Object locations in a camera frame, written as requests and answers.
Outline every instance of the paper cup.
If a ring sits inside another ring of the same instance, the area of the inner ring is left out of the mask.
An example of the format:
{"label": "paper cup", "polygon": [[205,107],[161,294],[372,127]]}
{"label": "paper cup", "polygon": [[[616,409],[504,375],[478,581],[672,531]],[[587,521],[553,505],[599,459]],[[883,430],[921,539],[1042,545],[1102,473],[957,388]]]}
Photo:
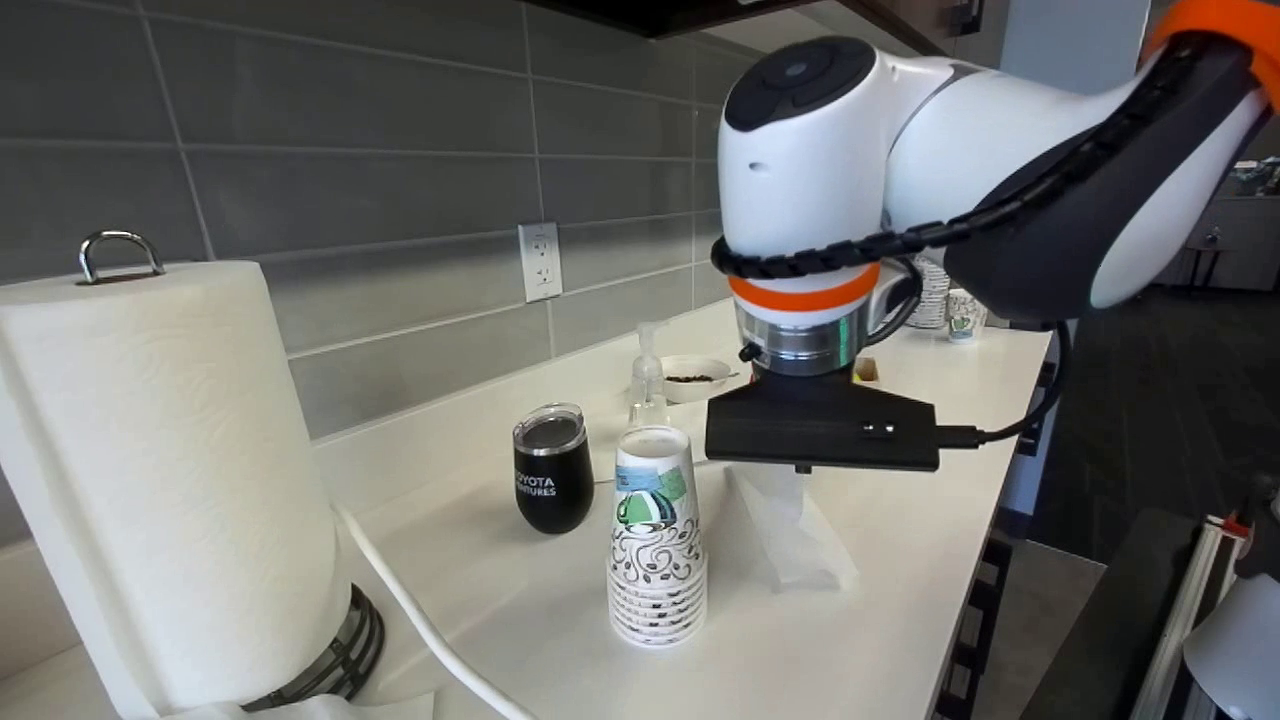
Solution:
{"label": "paper cup", "polygon": [[674,648],[700,633],[709,615],[709,571],[680,584],[642,590],[607,581],[607,624],[631,648]]}
{"label": "paper cup", "polygon": [[642,430],[616,447],[616,531],[700,527],[692,487],[692,447],[674,430]]}
{"label": "paper cup", "polygon": [[637,594],[672,594],[703,576],[703,547],[696,527],[680,531],[616,531],[607,581]]}

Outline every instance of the orange robot part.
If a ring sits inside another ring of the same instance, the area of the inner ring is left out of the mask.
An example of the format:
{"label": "orange robot part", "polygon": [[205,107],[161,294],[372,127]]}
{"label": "orange robot part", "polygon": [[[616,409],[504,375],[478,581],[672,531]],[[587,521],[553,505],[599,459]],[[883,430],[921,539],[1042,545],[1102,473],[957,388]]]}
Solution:
{"label": "orange robot part", "polygon": [[1265,90],[1272,113],[1280,113],[1280,6],[1277,0],[1180,0],[1160,18],[1149,52],[1175,33],[1232,35],[1250,49],[1250,77]]}
{"label": "orange robot part", "polygon": [[761,306],[761,309],[771,309],[771,314],[828,314],[828,309],[842,309],[842,306],[872,298],[877,279],[880,279],[880,265],[867,265],[848,286],[821,289],[821,294],[771,294],[771,289],[746,286],[739,278],[726,278],[726,289],[730,289],[730,298]]}

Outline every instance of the counter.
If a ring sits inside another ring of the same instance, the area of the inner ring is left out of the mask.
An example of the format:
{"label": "counter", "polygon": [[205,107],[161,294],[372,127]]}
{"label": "counter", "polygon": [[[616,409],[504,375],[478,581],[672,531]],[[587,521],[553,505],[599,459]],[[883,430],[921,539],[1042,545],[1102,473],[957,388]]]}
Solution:
{"label": "counter", "polygon": [[[730,361],[730,309],[674,318],[654,344]],[[988,327],[960,344],[901,332],[872,357],[880,388],[930,400],[939,424],[1000,430],[1026,409],[1042,349],[1042,332]],[[1012,439],[945,453],[939,473],[815,470],[809,495],[848,547],[848,594],[775,590],[723,538],[726,466],[700,459],[709,624],[682,648],[637,651],[607,633],[605,610],[605,508],[631,357],[637,342],[625,335],[326,435],[316,444],[320,481],[377,538],[446,646],[531,716],[930,716]],[[531,531],[511,500],[506,433],[545,400],[576,400],[591,433],[594,508],[566,538]],[[700,447],[703,400],[674,404],[672,424]],[[489,716],[412,646],[365,569],[358,584],[391,624],[366,696],[441,688],[437,716]],[[68,716],[77,694],[55,686],[85,688],[92,706],[85,674],[85,662],[63,656],[3,680],[0,716]]]}

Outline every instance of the black cup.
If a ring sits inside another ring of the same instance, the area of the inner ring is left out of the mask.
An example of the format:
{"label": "black cup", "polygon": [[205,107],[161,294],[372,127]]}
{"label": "black cup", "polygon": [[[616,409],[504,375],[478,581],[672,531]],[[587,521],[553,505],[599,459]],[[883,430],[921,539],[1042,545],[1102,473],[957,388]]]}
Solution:
{"label": "black cup", "polygon": [[591,508],[591,453],[582,414],[545,404],[511,433],[519,516],[549,531],[570,531]]}

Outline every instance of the gray tile backsplash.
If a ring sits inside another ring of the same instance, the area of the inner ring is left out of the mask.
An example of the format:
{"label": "gray tile backsplash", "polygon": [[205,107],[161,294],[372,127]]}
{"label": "gray tile backsplash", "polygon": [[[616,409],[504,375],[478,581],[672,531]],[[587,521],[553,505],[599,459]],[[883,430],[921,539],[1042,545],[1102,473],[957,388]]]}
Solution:
{"label": "gray tile backsplash", "polygon": [[692,103],[541,81],[537,136],[545,156],[692,156]]}
{"label": "gray tile backsplash", "polygon": [[186,145],[528,152],[528,85],[506,74],[156,24]]}
{"label": "gray tile backsplash", "polygon": [[192,152],[220,256],[501,231],[537,218],[531,156]]}
{"label": "gray tile backsplash", "polygon": [[637,323],[662,322],[682,309],[692,309],[692,270],[565,298],[553,309],[557,353],[576,353],[637,332]]}
{"label": "gray tile backsplash", "polygon": [[306,397],[313,433],[322,435],[549,357],[549,309],[522,306],[380,344],[301,357],[290,361],[290,380]]}
{"label": "gray tile backsplash", "polygon": [[166,139],[144,24],[122,11],[3,0],[0,136]]}
{"label": "gray tile backsplash", "polygon": [[528,7],[528,65],[537,77],[692,99],[692,49],[692,35],[638,41]]}
{"label": "gray tile backsplash", "polygon": [[616,220],[692,213],[692,159],[545,159],[545,201],[557,220]]}
{"label": "gray tile backsplash", "polygon": [[611,286],[620,278],[686,270],[692,252],[692,218],[561,228],[561,265],[566,294]]}
{"label": "gray tile backsplash", "polygon": [[517,0],[144,0],[144,7],[366,52],[522,68]]}
{"label": "gray tile backsplash", "polygon": [[[720,300],[703,173],[746,59],[519,0],[0,0],[0,279],[107,225],[262,260],[341,433]],[[528,220],[565,238],[541,306]]]}
{"label": "gray tile backsplash", "polygon": [[288,353],[522,306],[517,238],[262,260]]}
{"label": "gray tile backsplash", "polygon": [[0,139],[0,188],[0,265],[43,256],[70,270],[77,245],[92,228],[135,228],[166,260],[206,256],[175,150],[6,150]]}

